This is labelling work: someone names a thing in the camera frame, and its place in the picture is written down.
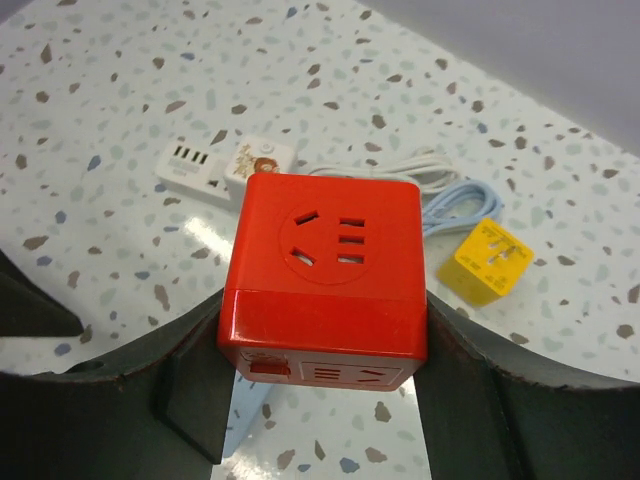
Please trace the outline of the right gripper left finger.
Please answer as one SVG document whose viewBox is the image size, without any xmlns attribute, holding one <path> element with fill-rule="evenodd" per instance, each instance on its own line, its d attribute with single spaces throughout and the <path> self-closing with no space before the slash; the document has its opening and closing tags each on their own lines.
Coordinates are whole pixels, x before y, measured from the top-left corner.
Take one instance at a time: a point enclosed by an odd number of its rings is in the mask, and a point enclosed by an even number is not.
<svg viewBox="0 0 640 480">
<path fill-rule="evenodd" d="M 210 478 L 235 381 L 222 297 L 64 373 L 2 373 L 2 478 Z"/>
</svg>

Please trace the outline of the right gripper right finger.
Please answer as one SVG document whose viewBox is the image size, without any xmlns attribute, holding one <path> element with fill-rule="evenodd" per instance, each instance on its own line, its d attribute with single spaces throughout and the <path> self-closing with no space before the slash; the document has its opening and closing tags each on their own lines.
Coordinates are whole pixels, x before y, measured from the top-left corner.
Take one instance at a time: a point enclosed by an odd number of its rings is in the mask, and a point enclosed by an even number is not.
<svg viewBox="0 0 640 480">
<path fill-rule="evenodd" d="M 432 478 L 638 478 L 638 384 L 534 353 L 426 297 L 414 385 Z"/>
</svg>

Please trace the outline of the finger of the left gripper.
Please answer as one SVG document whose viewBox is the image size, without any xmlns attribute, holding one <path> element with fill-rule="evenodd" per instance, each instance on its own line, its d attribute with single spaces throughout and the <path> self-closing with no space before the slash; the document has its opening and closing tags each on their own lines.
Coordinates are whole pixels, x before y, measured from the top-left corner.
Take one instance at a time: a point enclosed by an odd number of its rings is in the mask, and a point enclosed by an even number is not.
<svg viewBox="0 0 640 480">
<path fill-rule="evenodd" d="M 31 282 L 1 252 L 1 336 L 73 337 L 83 333 L 80 319 Z"/>
</svg>

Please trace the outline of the yellow cube plug adapter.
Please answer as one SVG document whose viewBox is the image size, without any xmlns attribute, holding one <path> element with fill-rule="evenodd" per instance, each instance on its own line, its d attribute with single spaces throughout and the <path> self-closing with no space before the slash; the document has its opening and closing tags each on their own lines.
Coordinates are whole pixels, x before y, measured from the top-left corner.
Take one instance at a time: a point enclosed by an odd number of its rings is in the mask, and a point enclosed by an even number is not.
<svg viewBox="0 0 640 480">
<path fill-rule="evenodd" d="M 437 279 L 474 308 L 508 295 L 534 252 L 496 221 L 485 218 L 441 265 Z"/>
</svg>

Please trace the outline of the red cube plug adapter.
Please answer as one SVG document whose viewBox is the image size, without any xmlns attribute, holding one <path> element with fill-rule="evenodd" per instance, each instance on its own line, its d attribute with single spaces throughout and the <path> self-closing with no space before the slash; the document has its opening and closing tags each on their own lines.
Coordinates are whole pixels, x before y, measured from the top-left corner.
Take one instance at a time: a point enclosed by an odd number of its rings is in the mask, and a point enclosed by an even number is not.
<svg viewBox="0 0 640 480">
<path fill-rule="evenodd" d="M 256 382 L 399 388 L 427 357 L 418 188 L 370 179 L 252 176 L 218 345 Z"/>
</svg>

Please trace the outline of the white power strip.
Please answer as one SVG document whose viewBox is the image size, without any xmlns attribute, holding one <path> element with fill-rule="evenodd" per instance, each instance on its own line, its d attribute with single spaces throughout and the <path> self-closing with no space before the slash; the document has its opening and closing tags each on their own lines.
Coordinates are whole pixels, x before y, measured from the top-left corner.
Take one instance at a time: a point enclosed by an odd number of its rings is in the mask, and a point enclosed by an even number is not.
<svg viewBox="0 0 640 480">
<path fill-rule="evenodd" d="M 233 210 L 224 180 L 227 163 L 223 157 L 207 149 L 172 141 L 160 155 L 155 174 L 172 192 Z"/>
</svg>

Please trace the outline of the white cube plug adapter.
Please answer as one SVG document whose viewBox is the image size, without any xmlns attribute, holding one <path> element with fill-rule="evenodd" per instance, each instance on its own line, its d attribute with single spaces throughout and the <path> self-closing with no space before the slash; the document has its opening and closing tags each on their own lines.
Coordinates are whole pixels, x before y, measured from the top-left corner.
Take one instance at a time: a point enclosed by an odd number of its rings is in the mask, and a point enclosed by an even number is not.
<svg viewBox="0 0 640 480">
<path fill-rule="evenodd" d="M 248 179 L 255 173 L 290 173 L 297 158 L 294 148 L 255 135 L 245 136 L 224 170 L 231 201 L 240 205 Z"/>
</svg>

